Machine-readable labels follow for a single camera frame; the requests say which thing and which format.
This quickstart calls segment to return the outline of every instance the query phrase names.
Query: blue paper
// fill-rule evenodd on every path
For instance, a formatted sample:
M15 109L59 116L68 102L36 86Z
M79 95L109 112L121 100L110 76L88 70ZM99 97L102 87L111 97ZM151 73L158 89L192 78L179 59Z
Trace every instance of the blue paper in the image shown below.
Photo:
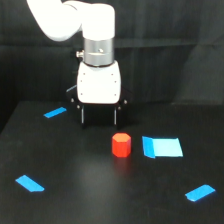
M51 118L51 117L54 117L54 116L56 116L58 114L61 114L61 113L65 112L65 111L66 111L66 109L64 107L60 107L60 108L58 108L56 110L53 110L53 111L51 111L49 113L44 114L44 116L47 117L47 118Z
M153 139L143 136L142 142L143 142L144 155L150 158L155 158L154 148L153 148Z
M22 185L24 188L26 188L30 192L44 191L43 187L41 187L39 184L31 180L26 175L23 175L22 177L16 179L16 182Z
M144 155L150 158L157 156L182 157L183 152L179 139L152 139L142 137Z
M211 194L214 191L215 191L215 189L213 189L209 185L203 185L203 186L185 194L185 196L190 201L197 201L197 200L205 197L206 195Z
M182 157L179 139L153 139L155 156Z

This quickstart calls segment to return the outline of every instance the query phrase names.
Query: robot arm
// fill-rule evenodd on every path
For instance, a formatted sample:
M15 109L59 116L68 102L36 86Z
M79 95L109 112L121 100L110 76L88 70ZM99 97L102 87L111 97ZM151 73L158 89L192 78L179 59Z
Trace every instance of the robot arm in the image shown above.
M61 0L27 0L27 3L42 31L54 41L67 40L80 31L83 9L90 5L82 2L63 4Z
M78 31L93 41L114 37L115 12L106 4L88 4L79 1L27 0L38 25L47 37L64 41Z

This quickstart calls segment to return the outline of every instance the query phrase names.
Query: table surface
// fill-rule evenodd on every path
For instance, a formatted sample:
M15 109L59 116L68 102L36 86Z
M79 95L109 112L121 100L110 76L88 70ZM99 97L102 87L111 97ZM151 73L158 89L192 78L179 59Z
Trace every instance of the table surface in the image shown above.
M43 114L67 108L47 119ZM224 222L224 107L130 105L132 153L111 153L113 111L77 111L61 102L20 102L0 135L0 223L141 224ZM142 136L178 137L181 158L150 159ZM15 179L27 175L45 188L30 193ZM185 194L208 184L197 201Z

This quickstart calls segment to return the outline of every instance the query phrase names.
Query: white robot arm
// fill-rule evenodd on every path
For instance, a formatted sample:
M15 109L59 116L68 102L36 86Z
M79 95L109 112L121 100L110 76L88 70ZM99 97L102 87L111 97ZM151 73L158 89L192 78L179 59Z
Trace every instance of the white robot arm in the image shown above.
M64 41L82 31L84 51L77 77L82 103L115 104L120 99L121 78L114 60L115 12L107 4L79 1L27 0L38 25L47 37Z

